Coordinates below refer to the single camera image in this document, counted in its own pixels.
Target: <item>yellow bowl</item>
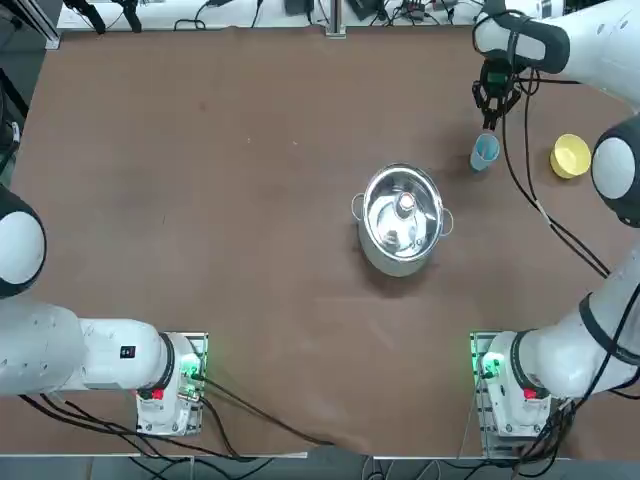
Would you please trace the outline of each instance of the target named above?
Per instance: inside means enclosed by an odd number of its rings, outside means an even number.
[[[582,175],[591,166],[591,150],[577,135],[566,133],[556,141],[551,151],[551,168],[561,178]]]

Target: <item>stainless steel pot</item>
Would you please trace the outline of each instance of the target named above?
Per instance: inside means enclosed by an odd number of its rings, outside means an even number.
[[[359,209],[358,198],[362,199]],[[417,272],[438,239],[453,231],[453,216],[442,206],[433,180],[419,168],[402,163],[376,173],[365,192],[351,200],[351,213],[369,261],[394,277]],[[451,225],[443,233],[445,213]]]

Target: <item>cable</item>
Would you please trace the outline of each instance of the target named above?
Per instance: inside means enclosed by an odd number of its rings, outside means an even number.
[[[129,457],[131,459],[131,461],[133,461],[133,463],[135,463],[136,465],[138,465],[139,467],[142,467],[142,465],[140,465],[137,461],[135,461],[135,459]],[[159,472],[156,472],[153,474],[153,477],[151,477],[149,480],[155,480],[156,478],[160,478],[163,479],[164,477],[162,476],[167,470],[169,470],[170,468],[175,467],[176,465],[179,465],[181,463],[186,463],[186,462],[190,462],[191,461],[191,457],[184,457],[184,458],[179,458],[177,460],[174,460],[172,463],[170,463],[169,465],[167,465],[166,467],[164,467],[162,470],[160,470]]]
[[[496,18],[502,17],[504,15],[510,15],[510,14],[516,14],[519,16],[524,16],[524,14],[522,12],[520,12],[519,10],[504,10],[500,13],[494,14],[494,15],[488,15],[484,18],[482,18],[480,21],[478,21],[472,29],[472,34],[471,34],[471,40],[472,40],[472,46],[473,49],[482,54],[482,51],[480,51],[480,49],[478,48],[478,45],[476,43],[476,31],[477,29],[485,22],[489,21],[489,20],[495,20]],[[516,56],[516,48],[515,45],[517,44],[517,38],[514,41],[514,48],[513,48],[513,58],[511,58],[511,64],[515,65],[515,56]],[[513,88],[514,85],[514,81],[518,80],[519,77],[512,75],[511,78],[509,78],[507,80],[508,82],[508,88],[505,89],[505,97],[504,97],[504,101],[506,103],[509,94]],[[535,91],[532,90],[523,90],[525,95],[527,95],[527,99],[530,98],[531,95],[535,94],[537,89]],[[509,158],[509,153],[508,153],[508,148],[507,148],[507,141],[506,141],[506,112],[503,110],[503,115],[502,115],[502,144],[503,144],[503,149],[505,152],[505,159],[507,162],[507,168],[509,170],[509,175],[511,176],[513,182],[515,183],[516,187],[518,188],[518,190],[520,191],[520,193],[522,194],[522,196],[527,200],[527,202],[536,210],[538,210],[546,219],[548,219],[549,221],[549,226],[551,228],[551,230],[556,234],[556,236],[562,240],[562,242],[567,245],[567,247],[569,247],[569,249],[571,249],[571,251],[573,251],[578,257],[580,257],[587,265],[589,265],[596,273],[598,273],[601,277],[606,278],[609,274],[610,274],[610,270],[599,260],[599,258],[580,240],[578,239],[573,233],[571,233],[567,228],[565,228],[560,222],[557,222],[553,217],[551,217],[550,215],[548,215],[544,209],[542,208],[542,205],[540,205],[540,202],[534,201],[534,199],[532,199],[529,194],[525,191],[525,189],[522,187],[522,185],[520,184],[520,181],[518,180],[514,170],[513,170],[513,166],[511,165],[511,160]],[[528,130],[525,128],[525,150],[528,151]],[[562,233],[564,233],[565,235],[567,235],[569,238],[571,238],[574,242],[576,242],[577,245],[580,246],[580,248],[582,248],[582,250],[584,252],[586,252],[587,255],[589,255],[589,257],[591,257],[591,260],[589,260],[588,258],[586,258],[585,254],[580,252],[574,245],[572,245],[569,240],[567,238],[565,238],[563,235],[561,235],[558,230],[560,230]]]
[[[389,480],[389,476],[391,475],[391,469],[393,468],[393,466],[396,464],[395,460],[391,460],[391,463],[389,464],[389,469],[387,470],[387,473],[385,473],[384,475],[384,480]]]
[[[55,403],[53,403],[49,397],[47,397],[44,394],[41,394],[40,397],[54,410],[64,413],[65,415],[69,416],[69,417],[73,417],[73,418],[79,418],[79,419],[84,419],[84,420],[92,420],[94,422],[98,422],[101,425],[105,426],[107,429],[115,432],[115,430],[111,427],[111,425],[109,425],[108,422],[102,422],[99,419],[97,419],[96,417],[90,415],[89,413],[85,412],[84,410],[82,410],[80,407],[78,407],[75,404],[72,404],[71,402],[69,402],[69,405],[72,406],[73,408],[77,409],[82,415],[77,415],[74,414],[73,412],[69,412],[68,410],[65,410],[63,408],[58,407]],[[145,452],[144,450],[142,450],[140,447],[138,447],[134,442],[132,442],[131,440],[129,440],[127,437],[125,437],[124,435],[118,435],[122,440],[124,440],[125,442],[127,442],[129,445],[131,445],[133,448],[135,448],[138,452],[140,452],[143,456],[145,457],[149,457],[149,454],[147,452]],[[166,460],[169,462],[169,466],[173,465],[175,462],[173,460],[171,460],[170,458],[167,458],[165,456],[163,456],[162,454],[160,454],[160,452],[158,452],[146,439],[145,439],[145,443],[154,451],[156,452],[156,454],[158,455],[158,458],[161,458],[163,460]],[[161,480],[167,480],[165,477],[162,476],[162,473],[164,473],[164,471],[166,471],[166,468],[162,471],[162,472],[155,472],[152,469],[148,468],[147,466],[143,465],[142,463],[138,462],[136,459],[134,459],[133,457],[129,457],[129,460],[131,460],[133,463],[135,463],[138,467],[142,468],[143,470],[145,470],[147,473],[151,473],[153,475],[153,478],[160,478]]]
[[[149,467],[147,467],[146,465],[143,465],[142,463],[140,463],[135,458],[129,457],[129,460],[131,460],[133,463],[135,463],[141,469],[145,470],[147,473],[150,473],[151,475],[153,475],[153,477],[151,477],[152,479],[159,478],[160,480],[168,480],[167,477],[162,476],[161,472],[155,472],[155,471],[151,470]]]
[[[607,266],[604,265],[604,263],[580,239],[578,239],[573,233],[571,233],[561,223],[557,222],[555,219],[553,219],[551,216],[549,216],[545,212],[545,210],[542,208],[542,205],[540,204],[540,201],[538,200],[538,196],[535,193],[535,189],[533,187],[533,180],[531,177],[531,161],[530,161],[530,151],[529,151],[529,104],[530,104],[531,97],[535,95],[535,93],[538,91],[539,84],[536,86],[536,89],[533,90],[533,87],[532,87],[533,75],[534,75],[534,69],[531,69],[531,75],[529,77],[529,87],[527,89],[525,88],[522,89],[526,96],[525,107],[524,107],[525,166],[526,166],[527,182],[529,185],[529,193],[531,194],[531,198],[529,198],[528,195],[526,195],[526,192],[524,192],[524,189],[521,186],[519,187],[519,189],[523,193],[523,195],[525,195],[525,198],[527,198],[529,203],[532,204],[532,206],[534,206],[534,208],[536,208],[543,216],[549,219],[549,227],[551,228],[553,233],[555,233],[558,236],[558,238],[560,238],[560,240],[562,240],[576,255],[582,258],[582,260],[584,260],[594,271],[596,271],[596,273],[598,273],[601,277],[606,278],[611,273],[609,268],[607,268]],[[518,185],[519,181],[515,178],[515,174],[512,175],[512,178],[514,182],[516,182],[516,185]],[[563,235],[559,231],[563,232],[568,237],[570,237],[574,242],[576,242],[576,244],[578,244],[583,249],[583,251],[586,252],[587,255],[591,257],[591,259],[593,260],[593,263],[587,258],[585,258],[582,252],[579,252],[573,245],[571,245],[569,241],[565,237],[563,237]]]
[[[464,466],[464,465],[456,465],[454,463],[451,462],[447,462],[446,460],[440,460],[442,463],[444,463],[445,465],[449,465],[451,468],[455,468],[457,470],[473,470],[475,467],[469,467],[469,466]]]
[[[241,405],[247,407],[249,410],[251,410],[253,413],[259,415],[263,419],[265,419],[265,420],[267,420],[267,421],[279,426],[283,430],[286,430],[287,432],[292,433],[293,435],[295,435],[297,437],[302,438],[303,440],[306,440],[307,442],[314,443],[316,445],[327,445],[327,446],[334,445],[333,442],[330,442],[330,441],[327,441],[327,440],[321,440],[321,439],[312,437],[311,435],[307,435],[306,433],[302,433],[300,430],[297,430],[297,429],[287,425],[282,420],[279,420],[278,418],[274,417],[273,415],[269,415],[268,413],[264,412],[263,410],[260,410],[258,407],[250,404],[246,400],[243,400],[242,398],[240,398],[235,393],[231,392],[230,390],[228,390],[227,388],[223,387],[222,385],[214,382],[213,380],[208,379],[207,377],[204,377],[204,376],[198,375],[198,374],[194,374],[194,375],[191,376],[191,378],[193,378],[194,380],[199,380],[201,382],[205,382],[205,383],[211,385],[212,387],[216,388],[217,390],[220,390],[222,393],[224,393],[228,397],[230,397],[233,400],[235,400],[236,402],[238,402]]]
[[[640,400],[640,395],[629,395],[628,393],[619,392],[617,390],[609,390],[609,393],[613,393],[622,398],[626,398],[627,400]]]
[[[7,46],[11,43],[11,40],[13,40],[13,36],[16,34],[17,31],[18,30],[14,27],[14,29],[9,33],[9,35],[7,35],[7,38],[5,38],[4,41],[0,44],[0,52],[5,48],[7,48]]]
[[[440,462],[438,462],[438,460],[431,460],[423,469],[422,471],[418,474],[418,476],[415,478],[415,480],[420,480],[425,473],[427,473],[427,471],[431,468],[431,466],[435,464],[436,467],[438,468],[438,476],[436,477],[436,480],[440,480],[442,477],[442,470],[440,470]]]
[[[62,423],[66,423],[69,425],[73,425],[75,427],[79,427],[85,430],[89,430],[92,432],[97,432],[97,433],[104,433],[106,435],[116,435],[119,436],[119,434],[122,435],[127,435],[127,436],[135,436],[138,438],[152,438],[154,440],[157,440],[159,442],[164,442],[164,443],[170,443],[172,445],[176,445],[178,447],[183,447],[186,449],[190,449],[190,450],[194,450],[197,452],[202,452],[202,453],[206,453],[207,455],[213,455],[214,457],[218,457],[218,458],[226,458],[227,460],[236,460],[239,462],[246,462],[246,461],[253,461],[252,459],[245,459],[245,458],[234,458],[234,457],[230,457],[228,455],[224,455],[222,453],[218,453],[215,452],[213,450],[209,450],[207,448],[202,448],[202,447],[198,447],[197,445],[189,445],[188,443],[183,443],[183,442],[179,442],[177,440],[173,440],[172,438],[168,438],[168,437],[163,437],[160,435],[153,435],[150,433],[143,433],[143,432],[135,432],[133,430],[130,430],[128,428],[123,427],[122,425],[119,425],[118,428],[121,430],[121,432],[119,433],[114,433],[106,428],[98,428],[94,425],[90,425],[90,424],[86,424],[86,423],[81,423],[75,420],[71,420],[69,418],[65,418],[62,417],[56,413],[51,412],[50,410],[48,410],[47,408],[43,407],[42,405],[40,405],[38,402],[36,402],[35,400],[27,397],[26,395],[19,395],[20,399],[22,399],[25,403],[29,404],[31,407],[33,407],[34,409],[38,410],[40,413],[46,415],[49,418],[52,418],[54,420],[58,420]]]
[[[262,6],[262,2],[264,0],[258,0],[256,3],[256,14],[253,16],[253,22],[251,22],[251,28],[256,26],[256,22],[258,21],[258,14],[260,13],[260,7]]]
[[[460,450],[458,450],[458,456],[456,457],[456,460],[459,460],[460,457],[462,456],[462,452],[464,451],[464,444],[467,441],[467,435],[469,433],[469,425],[471,424],[471,415],[473,414],[473,405],[475,404],[475,399],[476,399],[476,391],[478,390],[478,385],[480,385],[480,362],[482,361],[482,358],[484,358],[484,356],[480,357],[478,356],[478,359],[476,360],[476,375],[478,375],[478,378],[476,379],[476,384],[473,387],[473,392],[471,393],[471,401],[469,402],[469,412],[467,413],[467,424],[464,426],[464,435],[462,436],[462,443],[460,444]]]
[[[180,25],[181,23],[193,23],[194,27],[196,30],[206,30],[207,29],[207,25],[200,20],[198,17],[200,17],[200,14],[202,13],[202,11],[211,6],[211,2],[207,1],[205,3],[203,3],[200,8],[198,8],[198,11],[196,12],[196,16],[193,18],[180,18],[179,20],[176,20],[175,23],[173,24],[173,31],[177,31],[178,30],[178,25]]]
[[[440,3],[442,3],[442,7],[444,8],[444,11],[447,12],[447,18],[449,19],[449,23],[453,25],[453,10],[449,10],[447,8],[447,4],[444,3],[444,0],[440,0]]]
[[[218,411],[215,408],[213,408],[213,405],[211,404],[211,402],[206,398],[201,397],[200,401],[207,408],[207,410],[209,410],[213,415],[213,419],[218,425],[218,430],[220,430],[220,436],[222,437],[222,442],[224,443],[224,446],[227,449],[227,452],[229,452],[233,457],[240,457],[238,452],[236,452],[236,450],[231,446],[231,442],[229,442],[229,437],[227,437],[227,432],[225,432],[224,430],[224,426],[222,425],[222,419],[220,418],[220,415],[218,415]]]
[[[239,477],[235,477],[233,480],[244,480],[247,477],[250,477],[251,475],[253,475],[254,473],[258,473],[260,470],[262,470],[264,467],[266,467],[267,465],[269,465],[271,462],[273,462],[275,460],[275,458],[270,458],[268,459],[266,462],[264,462],[262,465],[257,466],[256,468],[254,468],[253,470],[248,471],[245,474],[240,475]]]
[[[63,415],[66,415],[67,417],[71,417],[71,418],[76,418],[79,420],[85,420],[85,421],[91,421],[91,423],[97,423],[99,425],[102,425],[103,427],[110,429],[111,431],[115,431],[113,430],[112,427],[115,428],[124,428],[121,425],[118,425],[117,423],[112,423],[112,422],[105,422],[102,421],[92,415],[90,415],[89,413],[87,413],[86,411],[84,411],[82,408],[80,408],[79,406],[77,406],[76,404],[72,403],[72,402],[68,402],[68,401],[64,401],[64,403],[66,405],[69,405],[71,408],[77,410],[78,412],[81,413],[81,415],[75,414],[73,412],[70,412],[68,410],[65,410],[62,407],[59,407],[58,405],[56,405],[55,403],[53,403],[51,401],[51,399],[49,397],[47,397],[47,395],[44,394],[40,394],[40,398],[42,398],[42,400],[49,405],[49,407],[51,407],[53,410],[55,410],[58,413],[61,413]],[[123,434],[119,434],[118,435],[120,438],[122,438],[125,442],[127,442],[129,445],[131,445],[133,448],[135,448],[141,455],[145,456],[145,457],[149,457],[150,455],[145,452],[144,450],[142,450],[138,445],[135,444],[135,442],[132,442],[131,440],[129,440],[125,435]],[[168,457],[165,457],[164,455],[162,455],[146,438],[141,438],[140,440],[144,441],[144,443],[149,447],[149,449],[158,456],[158,458],[161,458],[163,460],[166,460],[168,462],[172,462],[172,460]]]
[[[322,4],[322,0],[318,0],[318,5],[320,5],[320,11],[322,12],[322,16],[324,17],[324,21],[327,22],[327,25],[331,22],[329,21],[329,17],[327,17],[327,12],[324,9],[324,5]]]
[[[120,12],[120,15],[118,15],[118,16],[116,17],[116,19],[115,19],[113,22],[111,22],[111,24],[107,27],[107,30],[109,30],[109,29],[110,29],[111,27],[113,27],[116,23],[118,23],[118,20],[120,20],[120,18],[122,18],[122,15],[124,15],[124,10],[122,10],[122,11]]]
[[[373,457],[366,456],[364,459],[364,463],[362,464],[362,470],[360,471],[360,480],[364,480],[364,472],[367,469],[367,465],[369,464],[369,460],[372,460]]]
[[[144,469],[144,470],[145,470],[145,471],[147,471],[148,473],[153,474],[153,477],[152,477],[152,479],[151,479],[151,480],[156,479],[156,478],[160,478],[161,480],[166,480],[166,478],[162,476],[162,474],[163,474],[163,473],[165,473],[169,468],[173,467],[174,465],[177,465],[177,464],[179,464],[179,463],[184,463],[184,462],[186,462],[186,461],[189,461],[189,460],[190,460],[190,458],[183,458],[183,459],[177,459],[177,460],[174,460],[174,459],[171,459],[171,458],[168,458],[168,457],[166,457],[166,456],[162,455],[160,452],[158,452],[158,450],[157,450],[157,449],[155,449],[155,447],[153,447],[153,445],[151,445],[151,443],[147,440],[147,438],[144,438],[144,437],[152,437],[152,438],[156,438],[156,439],[158,439],[158,440],[167,440],[167,439],[165,439],[164,437],[155,437],[155,436],[153,436],[153,435],[144,435],[144,434],[139,434],[138,432],[136,432],[135,436],[136,436],[136,437],[138,437],[138,438],[140,438],[140,440],[144,441],[144,442],[149,446],[149,448],[150,448],[152,451],[154,451],[154,453],[156,453],[156,454],[157,454],[157,457],[150,457],[148,453],[146,453],[144,450],[142,450],[139,446],[137,446],[135,443],[133,443],[131,440],[129,440],[129,439],[126,437],[126,435],[130,435],[130,433],[129,433],[129,432],[131,432],[131,431],[130,431],[130,430],[128,430],[126,427],[123,427],[122,425],[119,425],[119,424],[114,423],[114,422],[107,422],[107,421],[104,421],[104,420],[100,420],[100,419],[98,419],[97,417],[95,417],[95,416],[93,416],[93,415],[89,414],[88,412],[86,412],[85,410],[83,410],[82,408],[80,408],[79,406],[75,405],[75,404],[74,404],[74,403],[72,403],[72,402],[65,401],[64,403],[65,403],[66,405],[69,405],[70,407],[72,407],[72,408],[76,409],[78,412],[80,412],[80,413],[81,413],[81,415],[75,414],[75,413],[73,413],[73,412],[70,412],[70,411],[68,411],[68,410],[65,410],[64,408],[58,407],[55,403],[53,403],[53,402],[52,402],[52,401],[51,401],[51,400],[50,400],[46,395],[44,395],[44,394],[41,394],[40,396],[41,396],[41,398],[42,398],[42,399],[47,403],[47,405],[49,405],[49,406],[50,406],[51,408],[53,408],[54,410],[56,410],[56,411],[58,411],[58,412],[60,412],[60,413],[65,414],[65,415],[66,415],[66,416],[68,416],[68,417],[71,417],[71,418],[77,418],[77,419],[82,419],[82,420],[85,420],[85,421],[87,421],[87,422],[98,423],[98,424],[100,424],[100,425],[103,425],[103,426],[107,429],[107,432],[109,432],[110,434],[117,435],[118,437],[122,438],[123,440],[125,440],[127,443],[129,443],[131,446],[133,446],[133,447],[134,447],[138,452],[140,452],[140,453],[141,453],[142,455],[144,455],[145,457],[149,457],[149,458],[158,458],[158,459],[162,459],[162,460],[164,460],[164,461],[169,462],[169,465],[167,465],[167,466],[166,466],[165,468],[163,468],[161,471],[159,471],[159,472],[154,472],[152,469],[150,469],[150,468],[146,467],[145,465],[143,465],[143,464],[141,464],[140,462],[136,461],[134,458],[131,458],[131,457],[130,457],[130,460],[131,460],[133,463],[135,463],[136,465],[138,465],[140,468]],[[30,404],[30,405],[32,405],[32,406],[33,406],[33,404],[38,405],[35,401],[33,401],[32,399],[29,399],[28,397],[20,396],[20,398],[22,398],[23,400],[24,400],[25,398],[27,398],[28,400],[30,400],[30,402],[27,402],[27,403],[29,403],[29,404]],[[44,410],[46,410],[46,408],[44,408],[42,405],[38,405],[38,406],[40,407],[40,408],[38,408],[38,410],[40,410],[40,411],[44,411]],[[51,412],[49,412],[49,414],[50,414],[50,416],[52,416],[52,417],[53,417],[53,418],[55,418],[56,420],[60,420],[60,421],[62,421],[63,423],[70,423],[70,424],[72,424],[72,425],[75,423],[75,422],[72,422],[72,421],[70,421],[70,420],[68,420],[68,419],[64,419],[64,417],[58,417],[57,415],[55,415],[55,414],[53,414],[53,413],[51,413]],[[250,461],[253,461],[253,460],[255,460],[255,459],[243,458],[243,460],[250,460]],[[253,470],[250,470],[249,472],[247,472],[247,473],[245,473],[245,474],[243,474],[243,475],[240,475],[239,477],[236,477],[236,478],[231,477],[227,472],[225,472],[224,470],[222,470],[222,469],[221,469],[220,467],[218,467],[217,465],[212,464],[211,462],[207,462],[207,461],[205,461],[205,460],[198,459],[198,458],[196,458],[196,459],[195,459],[195,462],[196,462],[196,463],[203,464],[203,465],[206,465],[206,466],[208,466],[209,468],[212,468],[213,470],[215,470],[216,472],[218,472],[219,474],[221,474],[221,475],[222,475],[226,480],[244,480],[244,479],[246,479],[247,477],[249,477],[249,476],[253,475],[254,473],[257,473],[257,472],[259,472],[260,470],[262,470],[263,468],[265,468],[265,467],[266,467],[267,465],[269,465],[273,460],[274,460],[273,458],[270,458],[270,459],[268,459],[267,461],[265,461],[264,463],[262,463],[261,465],[259,465],[258,467],[254,468]]]

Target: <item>pot handle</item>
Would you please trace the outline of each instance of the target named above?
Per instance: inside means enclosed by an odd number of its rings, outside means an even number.
[[[449,235],[451,235],[451,232],[453,232],[453,214],[451,213],[451,210],[449,210],[448,208],[443,208],[442,211],[446,212],[447,215],[449,215],[451,226],[449,227],[449,231],[447,233],[441,233],[440,236],[448,237]]]
[[[353,215],[353,218],[355,218],[357,221],[361,222],[361,221],[362,221],[362,218],[361,218],[361,217],[359,217],[359,216],[356,214],[356,208],[355,208],[356,200],[357,200],[359,197],[362,197],[362,202],[363,202],[363,206],[364,206],[364,193],[356,193],[356,194],[353,196],[353,198],[351,199],[351,215]]]

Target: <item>blue cup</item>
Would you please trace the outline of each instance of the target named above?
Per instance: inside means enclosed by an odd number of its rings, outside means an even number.
[[[500,156],[500,140],[495,135],[483,133],[476,140],[471,152],[471,168],[480,172]]]

